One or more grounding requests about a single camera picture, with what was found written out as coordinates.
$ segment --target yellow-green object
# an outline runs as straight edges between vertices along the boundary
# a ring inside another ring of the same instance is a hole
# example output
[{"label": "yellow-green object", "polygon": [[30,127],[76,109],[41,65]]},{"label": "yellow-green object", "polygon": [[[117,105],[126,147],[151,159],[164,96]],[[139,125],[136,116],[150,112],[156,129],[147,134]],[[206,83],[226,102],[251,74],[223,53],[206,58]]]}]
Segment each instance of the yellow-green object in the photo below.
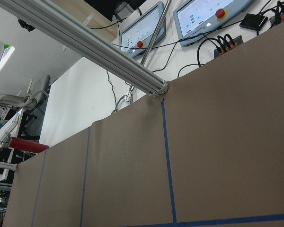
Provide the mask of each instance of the yellow-green object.
[{"label": "yellow-green object", "polygon": [[4,44],[4,49],[10,49],[11,48],[11,45],[8,45],[8,44]]}]

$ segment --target blue tape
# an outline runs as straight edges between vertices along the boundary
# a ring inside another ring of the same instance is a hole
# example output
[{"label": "blue tape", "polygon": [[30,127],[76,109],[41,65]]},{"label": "blue tape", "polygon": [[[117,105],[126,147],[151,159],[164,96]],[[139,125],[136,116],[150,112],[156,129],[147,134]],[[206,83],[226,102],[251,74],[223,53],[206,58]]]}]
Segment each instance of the blue tape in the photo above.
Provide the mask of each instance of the blue tape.
[{"label": "blue tape", "polygon": [[46,157],[46,150],[44,151],[44,158],[43,158],[42,169],[41,169],[41,174],[40,174],[40,179],[39,179],[39,185],[38,185],[38,191],[37,191],[37,196],[36,196],[36,201],[35,201],[34,212],[33,212],[32,227],[34,226],[34,222],[35,222],[36,207],[37,207],[37,203],[38,203],[38,197],[39,197],[39,192],[40,192],[41,180],[42,180],[42,176],[43,176],[45,157]]},{"label": "blue tape", "polygon": [[173,185],[172,185],[172,177],[171,177],[171,167],[170,167],[170,157],[169,157],[169,140],[168,140],[168,137],[167,137],[164,99],[161,102],[161,107],[162,107],[162,116],[163,116],[163,130],[164,130],[165,152],[166,152],[166,162],[167,162],[167,173],[168,173],[168,176],[169,176],[169,192],[170,192],[172,219],[173,219],[173,223],[176,224],[177,223],[177,215],[176,215],[175,196],[174,196],[174,190],[173,190]]},{"label": "blue tape", "polygon": [[216,226],[216,225],[271,222],[271,221],[284,221],[284,214],[256,216],[248,218],[230,218],[230,219],[219,219],[219,220],[208,220],[208,221],[193,221],[193,222],[180,222],[180,223],[171,223],[171,224],[128,226],[128,227],[194,227],[194,226]]},{"label": "blue tape", "polygon": [[90,127],[87,138],[87,149],[86,149],[86,158],[85,158],[85,170],[84,170],[84,181],[83,181],[83,192],[82,192],[82,202],[81,202],[81,217],[80,217],[80,227],[83,223],[83,208],[84,208],[84,198],[85,198],[85,184],[86,184],[86,173],[87,173],[87,161],[89,157],[89,138],[90,138]]}]

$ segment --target red cylinder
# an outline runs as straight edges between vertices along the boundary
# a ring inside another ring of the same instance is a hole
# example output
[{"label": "red cylinder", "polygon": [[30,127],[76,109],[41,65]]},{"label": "red cylinder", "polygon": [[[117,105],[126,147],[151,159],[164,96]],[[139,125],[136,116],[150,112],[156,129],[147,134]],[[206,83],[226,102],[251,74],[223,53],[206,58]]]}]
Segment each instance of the red cylinder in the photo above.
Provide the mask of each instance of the red cylinder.
[{"label": "red cylinder", "polygon": [[29,140],[24,140],[24,139],[20,139],[16,137],[10,138],[9,147],[15,148],[18,150],[25,150],[25,151],[36,153],[36,154],[39,154],[42,151],[49,148],[49,146],[47,145],[44,145],[41,143],[35,143]]}]

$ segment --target cardboard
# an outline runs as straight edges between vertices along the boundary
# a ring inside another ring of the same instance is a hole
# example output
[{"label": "cardboard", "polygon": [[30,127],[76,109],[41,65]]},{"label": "cardboard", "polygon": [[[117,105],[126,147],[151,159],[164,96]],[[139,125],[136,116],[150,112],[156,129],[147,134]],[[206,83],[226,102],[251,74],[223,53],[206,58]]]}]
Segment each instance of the cardboard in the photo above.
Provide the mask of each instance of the cardboard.
[{"label": "cardboard", "polygon": [[284,214],[284,22],[170,82],[165,108],[178,222]]},{"label": "cardboard", "polygon": [[83,226],[172,222],[158,101],[143,98],[91,126]]},{"label": "cardboard", "polygon": [[85,129],[47,151],[34,227],[80,226],[88,135]]},{"label": "cardboard", "polygon": [[284,22],[20,164],[4,227],[166,226],[171,181],[168,227],[284,214]]},{"label": "cardboard", "polygon": [[4,218],[5,227],[32,226],[45,153],[17,166]]}]

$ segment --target power strip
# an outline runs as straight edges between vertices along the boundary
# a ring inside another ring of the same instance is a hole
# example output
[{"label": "power strip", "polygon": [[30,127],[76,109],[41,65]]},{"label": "power strip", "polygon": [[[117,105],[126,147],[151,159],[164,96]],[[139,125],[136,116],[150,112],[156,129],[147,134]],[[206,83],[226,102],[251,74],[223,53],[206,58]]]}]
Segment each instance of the power strip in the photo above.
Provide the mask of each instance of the power strip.
[{"label": "power strip", "polygon": [[[235,45],[233,45],[232,42],[228,42],[228,44],[229,44],[231,47],[230,47],[230,48],[229,48],[229,47],[226,47],[226,50],[227,50],[227,51],[230,51],[230,50],[232,50],[233,48],[235,48],[235,47],[237,47],[237,46],[239,46],[239,45],[241,45],[241,44],[244,43],[241,35],[238,36],[238,37],[236,37],[236,38],[234,38],[233,40],[234,40],[234,42],[235,42]],[[220,49],[222,50],[221,53],[219,53],[219,51],[218,51],[217,49],[214,50],[214,52],[213,52],[213,58],[217,58],[217,57],[219,57],[220,55],[222,55],[222,54],[225,53],[225,51],[222,49],[222,47],[220,47]]]},{"label": "power strip", "polygon": [[[284,13],[281,13],[281,23],[284,21]],[[271,23],[271,25],[274,25],[275,24],[275,17],[271,17],[270,19],[269,19],[269,21],[270,21],[270,23]]]}]

